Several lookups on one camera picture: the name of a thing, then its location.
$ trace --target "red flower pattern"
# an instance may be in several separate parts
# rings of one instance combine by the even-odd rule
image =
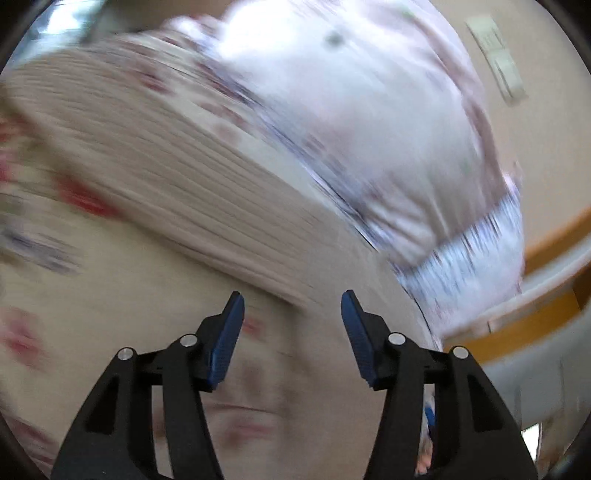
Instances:
[[[47,359],[41,339],[35,332],[36,315],[10,307],[2,315],[3,327],[0,342],[19,363],[35,370],[42,370]]]
[[[14,162],[14,154],[10,150],[0,150],[0,183],[10,181],[10,164]]]
[[[62,201],[74,205],[93,215],[111,218],[118,216],[118,212],[111,205],[103,201],[97,194],[71,177],[56,178],[57,188]]]

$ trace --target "bed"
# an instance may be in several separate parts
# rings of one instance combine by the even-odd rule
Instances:
[[[359,378],[340,295],[434,343],[387,259],[289,155],[178,32],[3,77],[0,408],[46,472],[119,348],[161,349],[239,290],[242,334],[206,399],[226,478],[362,476],[382,398]]]

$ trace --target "metal screw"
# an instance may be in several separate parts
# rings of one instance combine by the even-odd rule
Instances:
[[[182,346],[193,346],[197,343],[197,337],[190,334],[190,335],[185,335],[183,337],[181,337],[181,345]]]
[[[125,348],[122,348],[121,350],[119,350],[119,352],[117,353],[117,358],[119,360],[125,361],[125,360],[129,360],[131,357],[133,357],[133,355],[134,355],[134,351],[131,348],[126,346]]]
[[[468,356],[470,355],[470,352],[462,346],[457,346],[453,349],[453,354],[456,357],[464,360],[465,358],[468,358]]]
[[[402,333],[390,333],[390,335],[388,335],[388,342],[392,345],[404,345],[406,337]]]

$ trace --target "light switch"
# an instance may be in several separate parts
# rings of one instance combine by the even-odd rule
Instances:
[[[484,53],[505,101],[515,103],[523,98],[525,89],[519,70],[492,17],[472,17],[466,24]]]
[[[466,23],[484,55],[505,48],[499,27],[489,15],[469,18]]]
[[[525,96],[523,81],[511,57],[511,52],[497,51],[487,56],[487,59],[505,100],[513,103],[523,98]]]

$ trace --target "beige wall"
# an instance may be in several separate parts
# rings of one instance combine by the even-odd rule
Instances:
[[[554,19],[534,0],[434,0],[466,44],[487,93],[502,162],[524,172],[528,245],[591,205],[591,77]],[[508,106],[465,25],[495,19],[528,97]]]

